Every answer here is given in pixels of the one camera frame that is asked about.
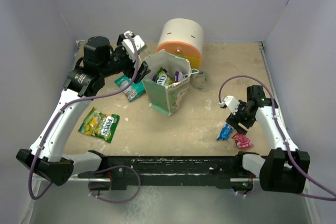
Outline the purple berry candy bag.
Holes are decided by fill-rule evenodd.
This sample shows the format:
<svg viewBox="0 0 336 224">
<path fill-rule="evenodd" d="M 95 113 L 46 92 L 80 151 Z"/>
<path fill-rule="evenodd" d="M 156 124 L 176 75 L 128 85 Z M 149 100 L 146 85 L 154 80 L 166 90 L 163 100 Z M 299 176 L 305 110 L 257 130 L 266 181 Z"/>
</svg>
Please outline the purple berry candy bag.
<svg viewBox="0 0 336 224">
<path fill-rule="evenodd" d="M 174 82 L 181 82 L 185 79 L 184 73 L 180 72 L 180 71 L 176 71 L 175 75 L 174 75 Z"/>
</svg>

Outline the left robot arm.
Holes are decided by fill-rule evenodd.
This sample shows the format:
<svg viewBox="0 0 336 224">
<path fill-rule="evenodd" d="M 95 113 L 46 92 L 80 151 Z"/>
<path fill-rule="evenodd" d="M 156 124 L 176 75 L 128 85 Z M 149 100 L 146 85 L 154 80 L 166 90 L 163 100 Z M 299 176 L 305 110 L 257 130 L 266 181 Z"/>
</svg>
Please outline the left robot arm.
<svg viewBox="0 0 336 224">
<path fill-rule="evenodd" d="M 131 31 L 120 34 L 116 47 L 106 37 L 94 36 L 83 46 L 83 55 L 68 73 L 57 106 L 38 139 L 16 155 L 29 169 L 28 184 L 36 174 L 60 186 L 72 175 L 90 172 L 96 178 L 108 172 L 102 156 L 92 151 L 65 156 L 64 148 L 79 117 L 94 99 L 109 76 L 124 73 L 137 83 L 149 73 L 148 64 L 139 62 L 147 45 Z"/>
</svg>

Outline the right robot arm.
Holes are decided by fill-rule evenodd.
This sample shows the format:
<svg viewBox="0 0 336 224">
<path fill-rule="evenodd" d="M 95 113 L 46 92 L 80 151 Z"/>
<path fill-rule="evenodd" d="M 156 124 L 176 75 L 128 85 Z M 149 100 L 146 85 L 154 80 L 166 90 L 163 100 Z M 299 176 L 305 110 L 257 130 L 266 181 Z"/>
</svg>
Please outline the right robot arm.
<svg viewBox="0 0 336 224">
<path fill-rule="evenodd" d="M 240 161 L 234 164 L 234 173 L 246 177 L 252 173 L 259 178 L 264 191 L 300 194 L 306 178 L 298 171 L 308 171 L 310 156 L 300 151 L 282 124 L 278 106 L 274 99 L 265 96 L 262 86 L 247 87 L 247 100 L 226 96 L 221 106 L 229 108 L 226 122 L 238 133 L 247 134 L 247 129 L 257 122 L 270 146 L 266 157 L 259 154 L 239 152 Z"/>
</svg>

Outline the small blue snack packet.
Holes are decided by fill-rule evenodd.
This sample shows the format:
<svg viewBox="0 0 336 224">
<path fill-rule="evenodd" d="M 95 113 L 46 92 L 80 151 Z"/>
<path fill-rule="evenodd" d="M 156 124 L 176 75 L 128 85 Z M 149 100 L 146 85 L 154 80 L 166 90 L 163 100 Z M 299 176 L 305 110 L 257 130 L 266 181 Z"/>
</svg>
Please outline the small blue snack packet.
<svg viewBox="0 0 336 224">
<path fill-rule="evenodd" d="M 229 125 L 228 123 L 226 123 L 223 128 L 221 129 L 218 137 L 217 137 L 217 141 L 226 141 L 229 139 L 230 135 L 232 134 L 234 128 Z"/>
</svg>

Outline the small red snack packet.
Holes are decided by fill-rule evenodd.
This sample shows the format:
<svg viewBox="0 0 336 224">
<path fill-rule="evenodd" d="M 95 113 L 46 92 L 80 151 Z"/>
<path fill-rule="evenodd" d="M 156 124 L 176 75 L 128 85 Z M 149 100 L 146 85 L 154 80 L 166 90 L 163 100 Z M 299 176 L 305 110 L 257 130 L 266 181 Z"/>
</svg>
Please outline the small red snack packet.
<svg viewBox="0 0 336 224">
<path fill-rule="evenodd" d="M 241 133 L 236 133 L 232 139 L 235 141 L 236 147 L 240 150 L 246 150 L 254 147 L 250 139 Z"/>
</svg>

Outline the green Fresh paper bag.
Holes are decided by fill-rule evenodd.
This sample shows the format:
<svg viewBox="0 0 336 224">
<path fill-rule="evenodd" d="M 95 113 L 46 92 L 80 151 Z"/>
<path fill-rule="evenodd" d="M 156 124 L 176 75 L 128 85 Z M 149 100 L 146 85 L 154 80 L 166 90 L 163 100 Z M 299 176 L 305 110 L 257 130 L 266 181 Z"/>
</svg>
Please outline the green Fresh paper bag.
<svg viewBox="0 0 336 224">
<path fill-rule="evenodd" d="M 151 72 L 143 78 L 142 83 L 149 97 L 150 107 L 166 116 L 176 113 L 188 91 L 192 74 L 199 70 L 192 68 L 187 59 L 175 56 L 163 49 L 147 56 L 145 61 Z M 161 67 L 166 69 L 173 79 L 176 71 L 184 73 L 185 79 L 166 87 L 153 82 L 152 77 Z"/>
</svg>

